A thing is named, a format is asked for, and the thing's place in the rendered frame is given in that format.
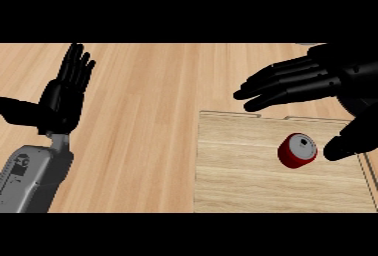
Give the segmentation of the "pale wooden tray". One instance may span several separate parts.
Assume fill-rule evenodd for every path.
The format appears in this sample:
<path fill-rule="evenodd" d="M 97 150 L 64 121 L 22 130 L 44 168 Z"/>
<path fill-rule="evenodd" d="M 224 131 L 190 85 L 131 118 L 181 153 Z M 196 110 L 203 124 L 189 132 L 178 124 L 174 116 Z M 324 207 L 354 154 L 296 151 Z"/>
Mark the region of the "pale wooden tray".
<path fill-rule="evenodd" d="M 378 184 L 366 154 L 335 162 L 317 156 L 296 169 L 277 148 L 293 133 L 321 147 L 348 122 L 202 111 L 193 190 L 196 212 L 375 212 Z"/>

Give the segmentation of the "red can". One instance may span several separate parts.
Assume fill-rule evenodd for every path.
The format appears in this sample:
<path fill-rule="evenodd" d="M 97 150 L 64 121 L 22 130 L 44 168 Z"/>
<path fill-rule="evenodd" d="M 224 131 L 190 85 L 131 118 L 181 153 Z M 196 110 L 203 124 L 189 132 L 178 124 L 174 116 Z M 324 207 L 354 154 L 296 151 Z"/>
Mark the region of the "red can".
<path fill-rule="evenodd" d="M 302 133 L 292 133 L 277 148 L 280 163 L 290 169 L 307 165 L 317 156 L 317 147 L 311 138 Z"/>

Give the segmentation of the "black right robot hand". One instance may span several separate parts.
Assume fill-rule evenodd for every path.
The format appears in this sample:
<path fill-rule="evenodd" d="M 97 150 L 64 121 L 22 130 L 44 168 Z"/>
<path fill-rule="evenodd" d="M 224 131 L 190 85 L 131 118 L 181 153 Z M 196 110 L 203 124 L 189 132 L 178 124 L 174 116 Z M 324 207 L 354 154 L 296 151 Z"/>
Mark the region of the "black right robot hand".
<path fill-rule="evenodd" d="M 313 46 L 305 56 L 264 67 L 233 93 L 248 112 L 327 97 L 354 116 L 323 148 L 336 161 L 378 149 L 378 50 L 357 43 Z"/>

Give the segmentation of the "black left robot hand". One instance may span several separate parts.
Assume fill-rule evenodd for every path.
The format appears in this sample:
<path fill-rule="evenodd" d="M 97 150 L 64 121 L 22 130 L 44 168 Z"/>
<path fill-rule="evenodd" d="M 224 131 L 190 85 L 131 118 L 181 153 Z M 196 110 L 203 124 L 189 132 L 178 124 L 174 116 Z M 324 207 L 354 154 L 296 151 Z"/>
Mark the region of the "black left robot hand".
<path fill-rule="evenodd" d="M 0 116 L 11 125 L 32 126 L 39 135 L 69 134 L 82 110 L 84 93 L 95 61 L 84 46 L 72 43 L 56 78 L 47 83 L 39 101 L 0 97 Z"/>

